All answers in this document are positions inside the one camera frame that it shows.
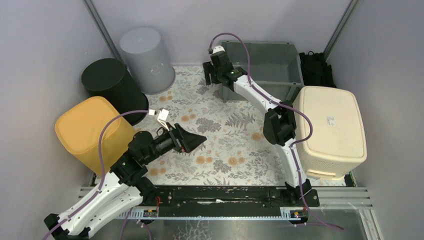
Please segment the grey plastic tray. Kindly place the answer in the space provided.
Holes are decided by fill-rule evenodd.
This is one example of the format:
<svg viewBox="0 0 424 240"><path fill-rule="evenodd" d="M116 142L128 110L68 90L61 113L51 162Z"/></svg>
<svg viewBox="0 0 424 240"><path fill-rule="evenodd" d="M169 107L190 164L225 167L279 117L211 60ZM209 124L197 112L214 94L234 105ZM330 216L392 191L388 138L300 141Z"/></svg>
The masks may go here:
<svg viewBox="0 0 424 240"><path fill-rule="evenodd" d="M221 40L234 67L248 70L247 55L239 41ZM245 42L250 56L251 78L266 92L281 101L295 100L304 86L299 53L294 44L288 42ZM227 101L245 101L241 95L218 88L218 96Z"/></svg>

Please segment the large grey plastic bin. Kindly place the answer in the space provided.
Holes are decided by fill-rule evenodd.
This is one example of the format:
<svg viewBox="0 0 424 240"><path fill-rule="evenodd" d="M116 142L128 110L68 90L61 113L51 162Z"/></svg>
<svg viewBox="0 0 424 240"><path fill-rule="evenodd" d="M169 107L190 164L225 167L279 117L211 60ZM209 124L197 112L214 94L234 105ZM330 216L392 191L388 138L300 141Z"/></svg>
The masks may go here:
<svg viewBox="0 0 424 240"><path fill-rule="evenodd" d="M160 94L175 82L176 73L170 55L156 29L132 29L121 37L119 47L124 62L144 94Z"/></svg>

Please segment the black ribbed plastic bin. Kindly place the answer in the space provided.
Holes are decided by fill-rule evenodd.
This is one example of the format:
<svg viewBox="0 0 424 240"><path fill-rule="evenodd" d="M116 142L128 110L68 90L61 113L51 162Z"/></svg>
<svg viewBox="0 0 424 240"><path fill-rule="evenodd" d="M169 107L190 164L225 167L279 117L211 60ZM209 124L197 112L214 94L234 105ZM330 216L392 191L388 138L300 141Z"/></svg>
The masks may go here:
<svg viewBox="0 0 424 240"><path fill-rule="evenodd" d="M149 109L148 98L118 59L103 58L91 63L82 72L81 83L91 97L105 98L120 114Z"/></svg>

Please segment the yellow perforated plastic basket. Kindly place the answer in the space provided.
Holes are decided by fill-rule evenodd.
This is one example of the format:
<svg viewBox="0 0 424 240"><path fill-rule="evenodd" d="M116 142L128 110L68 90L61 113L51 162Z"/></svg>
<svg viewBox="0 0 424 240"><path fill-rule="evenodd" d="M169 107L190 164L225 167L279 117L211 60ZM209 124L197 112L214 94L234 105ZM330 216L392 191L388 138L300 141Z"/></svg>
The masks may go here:
<svg viewBox="0 0 424 240"><path fill-rule="evenodd" d="M74 106L55 123L55 133L65 149L98 176L102 176L99 139L105 125L119 112L101 96L90 97ZM113 121L103 134L101 153L104 171L128 149L136 130L123 117Z"/></svg>

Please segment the cream perforated plastic basket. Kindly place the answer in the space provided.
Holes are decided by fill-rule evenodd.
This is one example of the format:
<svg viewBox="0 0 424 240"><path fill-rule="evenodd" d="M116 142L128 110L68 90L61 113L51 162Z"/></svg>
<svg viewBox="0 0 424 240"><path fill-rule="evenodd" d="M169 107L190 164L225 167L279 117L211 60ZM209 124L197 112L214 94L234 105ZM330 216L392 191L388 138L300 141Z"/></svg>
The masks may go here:
<svg viewBox="0 0 424 240"><path fill-rule="evenodd" d="M305 86L293 107L296 139L311 137L296 145L305 174L325 180L341 180L367 159L367 144L360 109L347 90Z"/></svg>

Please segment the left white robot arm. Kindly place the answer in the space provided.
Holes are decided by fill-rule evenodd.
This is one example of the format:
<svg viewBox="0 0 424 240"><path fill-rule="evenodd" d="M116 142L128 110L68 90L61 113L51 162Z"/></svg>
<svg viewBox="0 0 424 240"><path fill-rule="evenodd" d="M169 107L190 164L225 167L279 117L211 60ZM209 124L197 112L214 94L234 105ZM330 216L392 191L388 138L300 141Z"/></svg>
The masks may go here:
<svg viewBox="0 0 424 240"><path fill-rule="evenodd" d="M96 187L65 212L44 219L49 230L44 238L88 240L125 211L157 201L156 187L145 176L147 165L172 150L190 153L206 140L178 123L157 137L148 131L137 132Z"/></svg>

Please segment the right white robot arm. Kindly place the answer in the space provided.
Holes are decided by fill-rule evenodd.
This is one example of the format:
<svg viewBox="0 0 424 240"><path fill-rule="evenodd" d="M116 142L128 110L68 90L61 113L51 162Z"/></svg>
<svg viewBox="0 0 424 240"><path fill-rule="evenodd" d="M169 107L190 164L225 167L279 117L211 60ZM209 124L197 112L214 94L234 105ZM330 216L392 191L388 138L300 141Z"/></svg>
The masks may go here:
<svg viewBox="0 0 424 240"><path fill-rule="evenodd" d="M209 48L208 53L211 60L202 64L206 84L222 84L245 98L264 115L263 135L275 147L282 160L288 190L287 201L293 206L301 205L312 189L296 148L295 113L300 116L304 114L289 102L281 102L266 92L251 79L249 72L234 67L221 46Z"/></svg>

